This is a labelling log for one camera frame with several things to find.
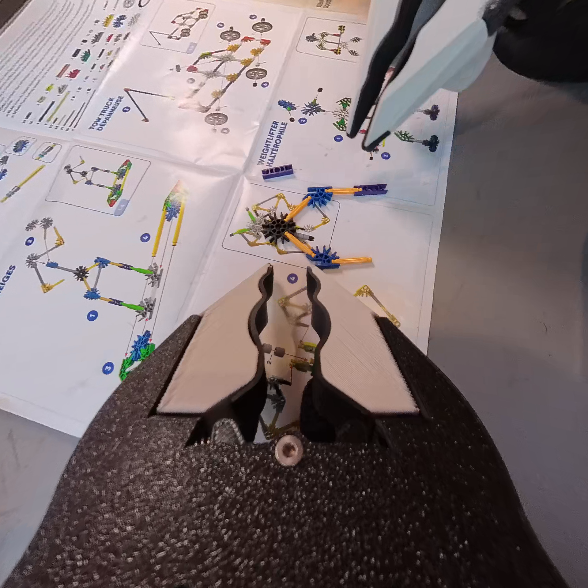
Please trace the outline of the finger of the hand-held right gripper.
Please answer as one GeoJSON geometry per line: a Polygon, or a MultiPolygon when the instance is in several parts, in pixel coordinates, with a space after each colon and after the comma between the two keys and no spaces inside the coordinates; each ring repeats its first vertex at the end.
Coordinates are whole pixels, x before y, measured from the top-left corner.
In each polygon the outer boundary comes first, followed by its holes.
{"type": "MultiPolygon", "coordinates": [[[[416,36],[399,96],[404,98],[409,86],[428,91],[427,98],[439,89],[465,89],[489,60],[496,31],[496,1],[443,1],[416,36]]],[[[363,138],[362,149],[370,151],[381,140],[363,138]]]]}
{"type": "Polygon", "coordinates": [[[395,131],[428,97],[414,86],[399,96],[401,73],[416,36],[428,21],[427,1],[371,1],[367,49],[360,59],[356,92],[348,121],[348,137],[356,137],[368,122],[365,141],[379,141],[395,131]]]}

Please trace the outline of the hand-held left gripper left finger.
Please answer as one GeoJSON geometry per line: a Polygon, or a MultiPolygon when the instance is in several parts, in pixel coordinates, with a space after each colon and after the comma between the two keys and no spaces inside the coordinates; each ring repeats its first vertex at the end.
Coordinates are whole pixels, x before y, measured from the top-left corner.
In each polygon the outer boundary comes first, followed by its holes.
{"type": "Polygon", "coordinates": [[[268,324],[273,267],[262,267],[211,305],[180,356],[156,406],[158,415],[193,415],[196,438],[232,419],[254,440],[268,384],[260,335],[268,324]]]}

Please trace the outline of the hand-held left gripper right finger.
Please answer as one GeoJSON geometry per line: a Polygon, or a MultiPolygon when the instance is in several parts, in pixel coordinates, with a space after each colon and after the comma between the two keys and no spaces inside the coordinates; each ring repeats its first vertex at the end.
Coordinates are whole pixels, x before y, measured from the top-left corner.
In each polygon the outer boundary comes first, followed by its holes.
{"type": "Polygon", "coordinates": [[[307,269],[312,327],[319,336],[313,375],[305,391],[305,435],[318,442],[389,441],[383,422],[419,418],[408,372],[390,346],[401,332],[337,280],[307,269]]]}

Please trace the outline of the black plastic connector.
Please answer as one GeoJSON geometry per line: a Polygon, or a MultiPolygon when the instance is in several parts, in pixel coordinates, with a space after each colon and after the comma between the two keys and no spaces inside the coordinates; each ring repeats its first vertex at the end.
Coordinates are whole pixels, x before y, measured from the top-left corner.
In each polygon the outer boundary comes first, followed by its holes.
{"type": "Polygon", "coordinates": [[[284,213],[277,216],[272,212],[262,218],[261,233],[271,245],[284,244],[287,240],[285,233],[293,235],[296,232],[296,221],[286,217],[284,213]]]}

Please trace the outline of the dark cloth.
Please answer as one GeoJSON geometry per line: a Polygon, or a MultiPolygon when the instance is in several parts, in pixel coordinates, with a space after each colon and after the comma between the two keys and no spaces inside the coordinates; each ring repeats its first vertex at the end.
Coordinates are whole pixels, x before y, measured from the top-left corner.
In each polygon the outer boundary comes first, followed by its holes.
{"type": "Polygon", "coordinates": [[[587,82],[587,1],[513,1],[493,52],[541,82],[587,82]]]}

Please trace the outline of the white instruction sheet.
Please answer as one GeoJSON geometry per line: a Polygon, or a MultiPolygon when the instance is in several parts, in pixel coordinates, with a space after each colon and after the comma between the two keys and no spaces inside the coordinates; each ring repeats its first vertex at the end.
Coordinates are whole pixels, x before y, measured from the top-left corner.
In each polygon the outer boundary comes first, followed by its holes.
{"type": "Polygon", "coordinates": [[[363,151],[365,10],[330,3],[28,1],[1,27],[1,410],[81,436],[187,315],[271,263],[257,439],[296,430],[312,262],[261,224],[308,187],[387,184],[307,207],[293,235],[371,257],[329,270],[426,351],[457,94],[363,151]]]}

